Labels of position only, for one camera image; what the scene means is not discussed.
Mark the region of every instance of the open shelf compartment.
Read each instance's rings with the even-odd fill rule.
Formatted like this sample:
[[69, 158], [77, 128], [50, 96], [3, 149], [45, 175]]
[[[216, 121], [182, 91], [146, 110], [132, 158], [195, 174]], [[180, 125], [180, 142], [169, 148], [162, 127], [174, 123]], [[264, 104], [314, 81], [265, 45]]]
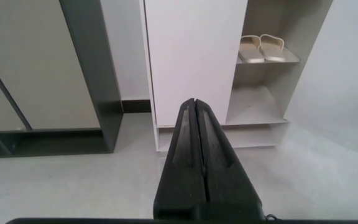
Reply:
[[[276, 146], [280, 140], [274, 135], [273, 127], [269, 124], [222, 126], [231, 146], [243, 147], [264, 147]], [[159, 152], [167, 152], [173, 136], [173, 128], [158, 129]]]
[[225, 125], [286, 123], [264, 85], [232, 89]]

